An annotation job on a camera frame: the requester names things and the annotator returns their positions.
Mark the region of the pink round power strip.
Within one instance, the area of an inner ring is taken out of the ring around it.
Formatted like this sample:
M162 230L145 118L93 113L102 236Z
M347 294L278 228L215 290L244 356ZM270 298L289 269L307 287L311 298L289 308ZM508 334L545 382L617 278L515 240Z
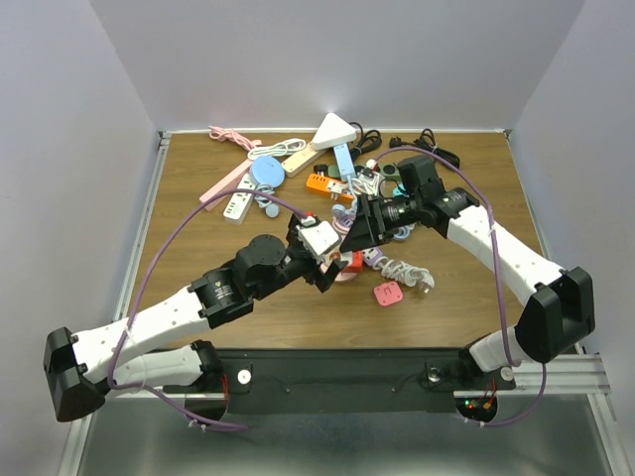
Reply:
M352 263L352 261L347 258L335 258L333 260L325 260L320 264L320 269L325 273L328 269L328 267L335 261L339 261L342 262L346 265L350 265ZM337 274L337 276L335 277L335 282L336 283L348 283L350 281L352 281L353 279L355 279L357 277L357 273L353 272L353 271L341 271L340 273Z

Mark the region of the red cube socket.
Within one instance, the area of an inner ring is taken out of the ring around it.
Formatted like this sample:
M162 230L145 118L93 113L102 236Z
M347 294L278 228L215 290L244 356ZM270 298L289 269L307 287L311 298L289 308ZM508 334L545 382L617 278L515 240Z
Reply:
M363 271L364 261L361 251L344 253L341 258L347 263L343 269L344 273L358 274Z

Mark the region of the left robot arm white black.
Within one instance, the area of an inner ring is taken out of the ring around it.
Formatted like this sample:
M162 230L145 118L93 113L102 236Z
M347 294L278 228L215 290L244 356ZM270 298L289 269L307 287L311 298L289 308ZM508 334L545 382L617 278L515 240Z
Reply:
M298 279L326 292L345 267L330 258L340 242L326 223L296 228L285 241L262 234L233 259L157 304L132 308L128 317L97 328L52 331L43 368L56 420L81 419L108 398L134 390L166 385L213 389L222 365L211 343L197 341L168 352L161 346L242 317L252 312L255 301Z

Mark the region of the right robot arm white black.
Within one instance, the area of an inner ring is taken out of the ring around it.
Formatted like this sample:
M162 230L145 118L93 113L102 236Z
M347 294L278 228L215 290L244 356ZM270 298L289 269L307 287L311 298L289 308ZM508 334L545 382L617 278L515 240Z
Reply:
M439 176L439 157L418 152L397 165L404 194L356 201L356 216L341 249L362 251L391 241L398 228L421 224L466 250L495 278L497 295L510 290L523 311L514 325L500 318L500 330L473 343L456 363L468 387L492 371L523 361L547 364L595 329L593 283L581 267L566 269L513 236L496 222L493 209L474 184L448 190Z

